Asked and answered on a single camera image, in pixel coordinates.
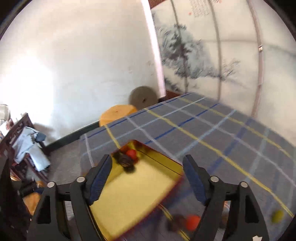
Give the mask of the orange plastic stool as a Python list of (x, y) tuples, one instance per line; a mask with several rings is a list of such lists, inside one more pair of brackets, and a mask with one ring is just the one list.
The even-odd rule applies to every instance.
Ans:
[(133, 105), (115, 105), (106, 110), (99, 118), (100, 126), (107, 125), (113, 121), (119, 120), (127, 115), (136, 113), (137, 108)]

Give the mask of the red gold toffee tin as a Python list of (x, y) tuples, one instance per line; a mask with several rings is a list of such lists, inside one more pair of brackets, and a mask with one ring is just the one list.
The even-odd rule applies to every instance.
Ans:
[[(125, 172), (115, 158), (115, 152), (137, 152), (134, 171)], [(155, 211), (176, 190), (184, 172), (180, 163), (131, 140), (111, 153), (112, 169), (99, 199), (91, 212), (105, 240), (119, 240)]]

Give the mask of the small red cherry tomato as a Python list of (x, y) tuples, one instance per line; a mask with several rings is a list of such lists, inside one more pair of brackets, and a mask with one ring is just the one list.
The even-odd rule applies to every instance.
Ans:
[(134, 162), (136, 162), (138, 160), (137, 152), (134, 149), (129, 149), (126, 152), (126, 156), (130, 157)]

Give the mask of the dark wooden chair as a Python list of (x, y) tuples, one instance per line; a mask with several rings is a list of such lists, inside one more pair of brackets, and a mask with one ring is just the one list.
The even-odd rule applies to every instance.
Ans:
[(29, 115), (10, 126), (7, 134), (1, 138), (1, 157), (9, 161), (11, 175), (24, 180), (27, 171), (38, 179), (48, 183), (47, 169), (51, 165), (49, 150), (44, 144), (46, 136), (35, 129)]

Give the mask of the small green tomato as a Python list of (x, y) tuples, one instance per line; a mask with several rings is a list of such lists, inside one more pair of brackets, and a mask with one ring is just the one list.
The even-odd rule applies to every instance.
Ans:
[(277, 224), (283, 220), (284, 212), (280, 209), (275, 210), (271, 215), (271, 223)]

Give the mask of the plaid grey tablecloth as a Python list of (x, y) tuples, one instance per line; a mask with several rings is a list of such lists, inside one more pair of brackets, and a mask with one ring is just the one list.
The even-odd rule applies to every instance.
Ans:
[[(182, 161), (187, 154), (226, 183), (247, 182), (271, 240), (295, 216), (295, 148), (254, 119), (195, 93), (158, 103), (80, 137), (81, 172), (129, 140)], [(280, 223), (272, 213), (284, 212)]]

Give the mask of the dark brown water chestnut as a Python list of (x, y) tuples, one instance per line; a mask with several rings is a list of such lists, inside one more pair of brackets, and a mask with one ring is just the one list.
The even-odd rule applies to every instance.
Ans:
[(134, 171), (134, 162), (131, 157), (129, 157), (126, 154), (123, 154), (122, 152), (118, 151), (115, 152), (114, 158), (116, 162), (122, 166), (122, 168), (125, 170), (125, 172), (133, 172)]

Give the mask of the brown water chestnut far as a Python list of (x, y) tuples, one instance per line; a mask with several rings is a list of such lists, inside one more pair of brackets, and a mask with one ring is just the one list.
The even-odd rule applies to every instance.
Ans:
[(166, 228), (170, 232), (178, 232), (183, 230), (186, 226), (186, 219), (183, 215), (175, 214), (173, 215), (166, 225)]

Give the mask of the round stone millstone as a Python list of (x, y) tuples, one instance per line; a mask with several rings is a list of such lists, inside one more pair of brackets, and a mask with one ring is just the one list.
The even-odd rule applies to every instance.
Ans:
[(136, 107), (137, 110), (147, 108), (158, 103), (156, 92), (148, 86), (135, 88), (129, 95), (128, 103)]

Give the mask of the painted folding screen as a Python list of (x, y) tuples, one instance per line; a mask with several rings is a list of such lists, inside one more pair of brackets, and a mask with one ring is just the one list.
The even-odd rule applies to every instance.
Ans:
[(150, 1), (166, 87), (295, 142), (295, 40), (265, 1)]

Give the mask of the light blue cloth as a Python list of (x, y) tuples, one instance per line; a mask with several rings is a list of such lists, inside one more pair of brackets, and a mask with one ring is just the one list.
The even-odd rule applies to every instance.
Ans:
[(31, 127), (24, 127), (19, 137), (13, 144), (15, 151), (14, 160), (19, 164), (29, 154), (38, 172), (50, 166), (50, 161), (38, 144), (44, 141), (46, 135)]

